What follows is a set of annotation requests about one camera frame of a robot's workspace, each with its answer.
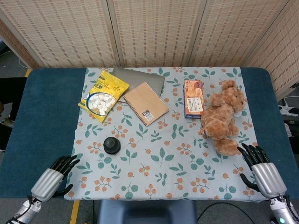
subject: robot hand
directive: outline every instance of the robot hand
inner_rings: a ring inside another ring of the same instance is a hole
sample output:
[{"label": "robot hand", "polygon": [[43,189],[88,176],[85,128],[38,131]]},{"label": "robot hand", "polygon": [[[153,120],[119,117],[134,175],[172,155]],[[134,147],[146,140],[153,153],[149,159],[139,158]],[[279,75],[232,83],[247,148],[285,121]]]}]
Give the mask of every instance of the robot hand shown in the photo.
[{"label": "robot hand", "polygon": [[286,186],[276,166],[269,161],[261,147],[247,146],[244,143],[242,146],[246,151],[240,147],[238,150],[252,171],[256,184],[251,183],[244,174],[240,174],[243,182],[247,187],[261,192],[263,196],[271,200],[270,207],[279,223],[299,224],[298,214],[293,208],[289,196],[285,195]]},{"label": "robot hand", "polygon": [[28,200],[6,224],[29,224],[41,210],[42,202],[46,202],[52,197],[67,194],[73,187],[72,184],[63,191],[58,192],[56,190],[71,169],[80,161],[74,160],[76,157],[76,155],[72,157],[62,156],[50,168],[46,169],[31,189],[32,196],[28,196]]}]

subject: laptop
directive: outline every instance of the laptop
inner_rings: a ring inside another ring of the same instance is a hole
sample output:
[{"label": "laptop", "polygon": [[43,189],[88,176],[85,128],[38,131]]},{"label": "laptop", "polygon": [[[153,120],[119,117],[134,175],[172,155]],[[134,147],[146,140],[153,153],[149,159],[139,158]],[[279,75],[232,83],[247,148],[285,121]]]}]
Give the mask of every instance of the laptop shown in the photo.
[{"label": "laptop", "polygon": [[161,91],[165,80],[163,76],[123,68],[114,68],[111,74],[130,85],[118,100],[120,102],[125,103],[126,101],[124,100],[123,96],[144,82],[146,82],[150,88],[152,88],[158,97],[161,96]]}]

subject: blue table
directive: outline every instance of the blue table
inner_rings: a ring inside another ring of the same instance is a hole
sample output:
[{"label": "blue table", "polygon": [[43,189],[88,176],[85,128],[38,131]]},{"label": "blue table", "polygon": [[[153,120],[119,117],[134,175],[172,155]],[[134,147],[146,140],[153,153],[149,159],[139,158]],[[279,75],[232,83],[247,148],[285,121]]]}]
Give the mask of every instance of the blue table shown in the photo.
[{"label": "blue table", "polygon": [[[299,171],[270,75],[260,68],[241,71],[257,141],[276,164],[287,193],[298,199]],[[0,167],[0,197],[25,198],[56,158],[71,154],[84,77],[85,69],[38,69],[30,73]]]}]

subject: black cap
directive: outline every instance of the black cap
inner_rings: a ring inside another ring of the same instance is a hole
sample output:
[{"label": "black cap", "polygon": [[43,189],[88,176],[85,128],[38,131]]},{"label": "black cap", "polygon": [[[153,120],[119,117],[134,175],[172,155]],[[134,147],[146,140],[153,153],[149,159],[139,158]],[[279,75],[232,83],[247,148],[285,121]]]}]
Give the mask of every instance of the black cap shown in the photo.
[{"label": "black cap", "polygon": [[121,149],[121,143],[115,137],[108,137],[104,141],[104,150],[108,154],[115,154]]}]

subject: teddy bear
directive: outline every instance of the teddy bear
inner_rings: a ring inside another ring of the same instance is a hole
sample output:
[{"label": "teddy bear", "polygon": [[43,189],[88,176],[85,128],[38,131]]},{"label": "teddy bear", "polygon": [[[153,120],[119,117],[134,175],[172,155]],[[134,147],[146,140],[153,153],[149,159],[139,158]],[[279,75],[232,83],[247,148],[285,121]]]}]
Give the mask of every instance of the teddy bear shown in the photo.
[{"label": "teddy bear", "polygon": [[239,133],[233,119],[234,113],[245,107],[244,95],[236,86],[235,81],[224,81],[222,93],[210,96],[210,106],[201,116],[203,131],[214,142],[216,151],[222,155],[235,155],[238,152],[237,142],[228,138]]}]

